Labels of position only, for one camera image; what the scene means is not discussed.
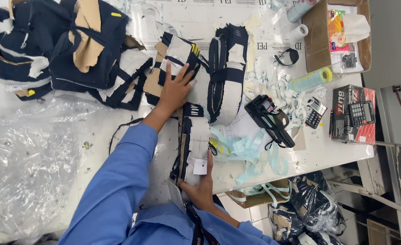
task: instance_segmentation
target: blue shirt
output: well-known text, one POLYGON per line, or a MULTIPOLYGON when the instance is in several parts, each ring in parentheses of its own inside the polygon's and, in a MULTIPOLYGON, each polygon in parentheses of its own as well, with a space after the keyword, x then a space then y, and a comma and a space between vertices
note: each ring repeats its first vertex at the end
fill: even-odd
MULTIPOLYGON (((194 223, 172 202, 141 210, 131 227, 132 214, 148 189, 148 167, 157 138, 148 125, 128 128, 90 181, 59 245, 191 245, 194 223)), ((241 222, 237 229, 207 211, 195 210, 221 245, 278 244, 250 221, 241 222)))

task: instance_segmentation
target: red box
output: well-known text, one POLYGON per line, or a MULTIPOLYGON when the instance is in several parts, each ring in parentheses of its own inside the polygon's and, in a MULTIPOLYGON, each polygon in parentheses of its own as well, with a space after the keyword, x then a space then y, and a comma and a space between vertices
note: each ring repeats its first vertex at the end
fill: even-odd
POLYGON ((348 105, 371 100, 376 113, 376 92, 369 88, 347 85, 333 91, 331 140, 374 145, 376 124, 350 126, 348 105))

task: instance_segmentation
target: lanyard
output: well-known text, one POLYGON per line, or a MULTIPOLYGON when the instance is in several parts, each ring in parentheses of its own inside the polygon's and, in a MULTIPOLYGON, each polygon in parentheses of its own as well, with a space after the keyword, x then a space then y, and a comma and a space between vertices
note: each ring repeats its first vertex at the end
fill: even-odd
POLYGON ((192 205, 187 205, 186 204, 186 209, 187 209, 187 214, 190 217, 191 221, 195 224, 194 226, 194 232, 193 232, 193 241, 191 245, 203 245, 203 237, 208 241, 209 245, 220 245, 219 242, 217 242, 216 238, 211 235, 205 228, 203 228, 202 225, 202 220, 196 213, 196 211, 193 209, 192 205))

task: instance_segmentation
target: cardboard box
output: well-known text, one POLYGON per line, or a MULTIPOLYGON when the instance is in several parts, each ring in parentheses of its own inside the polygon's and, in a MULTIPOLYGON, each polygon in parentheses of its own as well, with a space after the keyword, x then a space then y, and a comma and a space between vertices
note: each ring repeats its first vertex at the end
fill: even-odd
POLYGON ((376 91, 354 85, 335 88, 333 91, 333 120, 331 140, 374 145, 376 124, 350 126, 348 105, 371 100, 376 113, 376 91))
MULTIPOLYGON (((308 27, 305 37, 306 70, 312 72, 332 64, 328 34, 328 4, 358 7, 358 14, 366 17, 370 24, 369 0, 321 0, 303 18, 303 24, 308 27)), ((359 61, 364 71, 371 68, 371 34, 358 42, 359 61)))
MULTIPOLYGON (((290 183, 288 179, 283 179, 279 181, 271 181, 270 182, 274 187, 277 188, 287 188, 290 186, 290 183)), ((281 197, 277 192, 271 191, 271 193, 274 195, 278 203, 283 203, 287 202, 288 200, 281 197)), ((240 205, 242 208, 250 208, 250 207, 255 207, 258 205, 263 205, 266 203, 273 203, 273 199, 270 197, 269 193, 265 192, 263 194, 258 194, 258 195, 253 195, 253 196, 246 196, 243 192, 240 191, 228 191, 226 192, 226 195, 230 197, 234 202, 236 202, 238 205, 240 205), (246 198, 246 201, 241 202, 237 201, 236 199, 232 198, 231 196, 234 196, 236 198, 246 198)), ((282 195, 285 197, 290 195, 290 192, 282 192, 282 195)))

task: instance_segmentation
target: hand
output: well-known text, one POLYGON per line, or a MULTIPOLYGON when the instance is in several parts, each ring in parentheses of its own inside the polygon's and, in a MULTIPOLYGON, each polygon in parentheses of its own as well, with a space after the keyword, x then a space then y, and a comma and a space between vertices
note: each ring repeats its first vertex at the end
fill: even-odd
POLYGON ((179 179, 179 187, 185 191, 192 203, 199 209, 212 212, 216 209, 213 202, 213 178, 211 172, 213 170, 213 155, 208 150, 207 174, 202 177, 201 182, 196 186, 191 186, 179 179))
POLYGON ((171 62, 167 62, 166 67, 166 82, 161 92, 160 101, 157 107, 162 110, 173 113, 178 108, 182 107, 186 103, 186 97, 188 92, 196 84, 196 80, 190 81, 193 77, 194 71, 190 71, 186 76, 185 72, 188 69, 188 64, 182 68, 175 80, 172 80, 171 62))

